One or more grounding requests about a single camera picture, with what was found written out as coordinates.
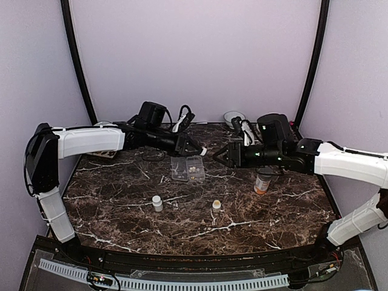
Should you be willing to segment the small white bottle cap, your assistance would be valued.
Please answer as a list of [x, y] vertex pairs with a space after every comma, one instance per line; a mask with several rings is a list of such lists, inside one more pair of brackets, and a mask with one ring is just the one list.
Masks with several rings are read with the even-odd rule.
[[202, 151], [201, 151], [201, 153], [200, 153], [200, 155], [201, 155], [201, 156], [205, 156], [206, 153], [207, 153], [207, 148], [203, 147], [203, 148], [202, 148]]

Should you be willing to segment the clear plastic pill organizer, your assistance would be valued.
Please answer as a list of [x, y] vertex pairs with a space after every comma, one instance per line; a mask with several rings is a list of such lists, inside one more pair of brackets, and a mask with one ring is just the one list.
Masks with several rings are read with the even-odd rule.
[[[189, 172], [189, 167], [199, 168], [198, 172]], [[195, 182], [205, 180], [206, 174], [202, 161], [202, 156], [171, 157], [170, 158], [171, 178], [181, 182]]]

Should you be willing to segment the orange pill bottle grey cap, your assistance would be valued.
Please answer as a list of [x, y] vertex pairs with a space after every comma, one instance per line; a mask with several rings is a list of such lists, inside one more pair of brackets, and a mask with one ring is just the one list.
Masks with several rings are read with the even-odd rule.
[[265, 194], [269, 188], [271, 180], [271, 175], [263, 175], [258, 173], [254, 185], [254, 191], [259, 195]]

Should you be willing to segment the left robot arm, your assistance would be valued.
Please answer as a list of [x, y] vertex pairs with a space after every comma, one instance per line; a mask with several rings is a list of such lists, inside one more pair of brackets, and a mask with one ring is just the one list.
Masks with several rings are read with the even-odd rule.
[[204, 156], [205, 147], [192, 139], [187, 129], [194, 113], [182, 105], [177, 122], [162, 126], [170, 117], [164, 105], [145, 101], [128, 121], [97, 122], [94, 125], [54, 127], [40, 123], [27, 142], [23, 156], [23, 179], [29, 196], [37, 200], [44, 221], [63, 244], [61, 253], [72, 264], [85, 260], [77, 235], [65, 209], [60, 186], [60, 164], [96, 152], [120, 152], [151, 147], [173, 157]]

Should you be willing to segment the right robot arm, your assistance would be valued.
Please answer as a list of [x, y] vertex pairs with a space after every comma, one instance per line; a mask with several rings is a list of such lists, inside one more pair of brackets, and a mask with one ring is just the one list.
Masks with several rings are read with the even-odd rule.
[[368, 182], [379, 191], [352, 213], [326, 224], [309, 250], [322, 263], [333, 249], [381, 223], [387, 222], [387, 154], [358, 151], [334, 142], [295, 140], [286, 115], [270, 113], [257, 120], [261, 143], [231, 142], [217, 151], [215, 161], [230, 168], [278, 166], [308, 175], [340, 176]]

